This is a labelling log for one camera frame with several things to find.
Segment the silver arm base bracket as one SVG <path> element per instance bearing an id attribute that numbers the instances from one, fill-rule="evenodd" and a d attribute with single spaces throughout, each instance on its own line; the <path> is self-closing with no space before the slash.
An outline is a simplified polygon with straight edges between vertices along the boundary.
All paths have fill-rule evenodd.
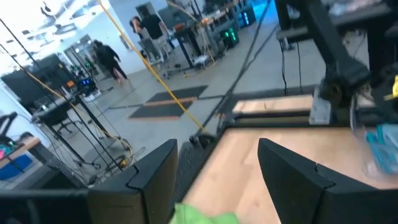
<path id="1" fill-rule="evenodd" d="M 309 123 L 311 125 L 324 125 L 330 123 L 331 104 L 320 97 L 319 87 L 313 92 L 312 107 L 310 110 Z"/>

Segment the wooden desk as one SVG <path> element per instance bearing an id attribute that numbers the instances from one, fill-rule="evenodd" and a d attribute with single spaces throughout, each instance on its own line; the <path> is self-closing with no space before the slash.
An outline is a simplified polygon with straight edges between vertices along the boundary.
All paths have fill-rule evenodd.
<path id="1" fill-rule="evenodd" d="M 13 163 L 15 158 L 19 157 L 21 154 L 33 149 L 36 145 L 40 143 L 40 139 L 37 137 L 28 137 L 22 140 L 23 146 L 17 148 L 5 158 L 0 159 L 0 169 L 4 166 Z"/>

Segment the blue microfiber towel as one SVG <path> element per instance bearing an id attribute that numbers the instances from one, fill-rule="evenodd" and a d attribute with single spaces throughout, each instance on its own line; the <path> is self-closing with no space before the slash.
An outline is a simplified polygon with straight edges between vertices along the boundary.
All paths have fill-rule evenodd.
<path id="1" fill-rule="evenodd" d="M 378 125 L 365 140 L 380 170 L 398 175 L 398 124 Z"/>

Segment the green microfiber towel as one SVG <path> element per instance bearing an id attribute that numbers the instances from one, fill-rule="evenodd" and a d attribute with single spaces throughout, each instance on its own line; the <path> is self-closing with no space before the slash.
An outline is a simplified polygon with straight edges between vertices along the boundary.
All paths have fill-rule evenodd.
<path id="1" fill-rule="evenodd" d="M 239 224 L 239 220 L 234 213 L 208 216 L 191 205 L 177 203 L 169 224 Z"/>

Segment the black workbench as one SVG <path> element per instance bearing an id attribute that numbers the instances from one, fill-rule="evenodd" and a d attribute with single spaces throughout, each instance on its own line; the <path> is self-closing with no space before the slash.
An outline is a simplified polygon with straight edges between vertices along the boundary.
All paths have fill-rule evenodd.
<path id="1" fill-rule="evenodd" d="M 210 63 L 216 62 L 218 46 L 211 36 L 208 28 L 199 24 L 178 24 L 171 39 L 176 39 L 183 53 L 187 66 L 181 68 L 182 72 L 205 68 Z"/>

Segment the blue floor mat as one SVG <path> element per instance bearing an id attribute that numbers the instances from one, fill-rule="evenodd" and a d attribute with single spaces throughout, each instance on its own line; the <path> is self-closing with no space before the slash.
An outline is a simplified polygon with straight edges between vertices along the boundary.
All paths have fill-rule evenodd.
<path id="1" fill-rule="evenodd" d="M 3 168 L 0 168 L 0 180 L 7 180 L 16 177 L 25 171 L 33 163 L 33 161 L 27 154 L 23 154 L 14 159 L 14 163 L 17 166 L 9 163 Z"/>

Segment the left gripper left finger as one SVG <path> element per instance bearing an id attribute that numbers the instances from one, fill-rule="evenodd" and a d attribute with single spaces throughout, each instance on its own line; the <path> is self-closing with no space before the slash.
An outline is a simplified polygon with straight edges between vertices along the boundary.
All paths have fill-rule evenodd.
<path id="1" fill-rule="evenodd" d="M 166 224 L 178 163 L 176 139 L 94 187 L 0 191 L 0 224 Z"/>

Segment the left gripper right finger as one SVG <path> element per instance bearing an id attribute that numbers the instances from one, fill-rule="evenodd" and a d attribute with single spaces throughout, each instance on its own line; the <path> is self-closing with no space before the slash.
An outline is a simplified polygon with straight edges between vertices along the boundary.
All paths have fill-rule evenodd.
<path id="1" fill-rule="evenodd" d="M 257 158 L 282 224 L 398 224 L 398 189 L 379 190 L 267 138 Z"/>

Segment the green-lit computer tower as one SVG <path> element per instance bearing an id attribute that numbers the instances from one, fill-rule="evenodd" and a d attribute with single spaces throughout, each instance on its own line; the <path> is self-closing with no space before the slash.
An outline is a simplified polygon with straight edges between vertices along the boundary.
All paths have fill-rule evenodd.
<path id="1" fill-rule="evenodd" d="M 220 32 L 224 46 L 227 49 L 232 49 L 239 44 L 239 37 L 233 26 Z"/>

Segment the large black monitor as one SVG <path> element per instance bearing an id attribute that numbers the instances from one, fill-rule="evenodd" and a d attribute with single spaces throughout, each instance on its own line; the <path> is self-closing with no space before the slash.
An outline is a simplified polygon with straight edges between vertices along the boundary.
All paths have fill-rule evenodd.
<path id="1" fill-rule="evenodd" d="M 24 69 L 53 90 L 61 89 L 71 80 L 70 72 L 55 54 L 37 60 L 37 64 L 24 67 Z M 11 72 L 3 76 L 1 80 L 17 95 L 22 104 L 32 104 L 51 95 L 48 89 L 23 70 Z"/>

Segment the person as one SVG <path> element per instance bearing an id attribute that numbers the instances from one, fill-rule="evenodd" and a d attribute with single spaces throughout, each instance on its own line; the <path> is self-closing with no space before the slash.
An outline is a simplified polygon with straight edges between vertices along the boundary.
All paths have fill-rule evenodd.
<path id="1" fill-rule="evenodd" d="M 156 14 L 151 14 L 147 8 L 142 9 L 143 18 L 140 22 L 139 27 L 145 29 L 152 39 L 153 44 L 159 51 L 161 60 L 165 60 L 170 52 L 170 47 L 168 46 L 169 38 L 166 36 L 165 24 L 161 21 L 160 17 Z"/>
<path id="2" fill-rule="evenodd" d="M 111 76 L 121 84 L 120 75 L 125 79 L 129 80 L 125 72 L 119 65 L 121 59 L 119 55 L 108 45 L 102 43 L 101 41 L 94 40 L 93 44 L 95 46 L 95 52 L 97 59 L 100 64 L 102 64 L 105 69 L 111 74 Z"/>
<path id="3" fill-rule="evenodd" d="M 134 16 L 130 21 L 129 25 L 132 27 L 133 32 L 139 36 L 140 39 L 143 38 L 143 35 L 141 33 L 141 19 L 138 16 Z"/>

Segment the yellow tape tab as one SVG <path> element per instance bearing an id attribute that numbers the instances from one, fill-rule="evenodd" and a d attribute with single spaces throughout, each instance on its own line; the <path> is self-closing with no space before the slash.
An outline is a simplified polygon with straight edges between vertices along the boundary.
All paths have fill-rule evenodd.
<path id="1" fill-rule="evenodd" d="M 394 77 L 392 93 L 384 97 L 385 100 L 392 100 L 394 98 L 398 98 L 398 75 Z"/>

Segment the black hazard-striped floor mat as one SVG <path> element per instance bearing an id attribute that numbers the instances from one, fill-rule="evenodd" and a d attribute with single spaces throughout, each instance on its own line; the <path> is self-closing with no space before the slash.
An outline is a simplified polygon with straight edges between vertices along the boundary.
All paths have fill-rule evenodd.
<path id="1" fill-rule="evenodd" d="M 185 109 L 189 109 L 207 88 L 207 85 L 202 85 L 172 90 L 172 93 Z M 129 119 L 178 119 L 184 113 L 184 110 L 168 92 L 162 92 L 156 93 L 146 101 L 129 116 Z"/>

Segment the clear plastic basket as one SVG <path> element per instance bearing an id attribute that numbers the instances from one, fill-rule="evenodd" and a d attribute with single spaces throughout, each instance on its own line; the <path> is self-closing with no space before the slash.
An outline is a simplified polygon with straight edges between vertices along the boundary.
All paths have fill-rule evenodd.
<path id="1" fill-rule="evenodd" d="M 374 128 L 366 127 L 364 119 L 361 119 L 359 115 L 360 109 L 370 109 L 373 105 L 373 101 L 364 93 L 354 94 L 349 108 L 349 125 L 352 133 L 359 142 L 363 172 L 372 179 L 391 182 L 394 179 L 398 180 L 398 175 L 387 174 L 380 170 L 373 158 L 370 147 L 365 140 L 367 132 L 375 131 L 376 127 L 382 124 L 378 124 Z"/>

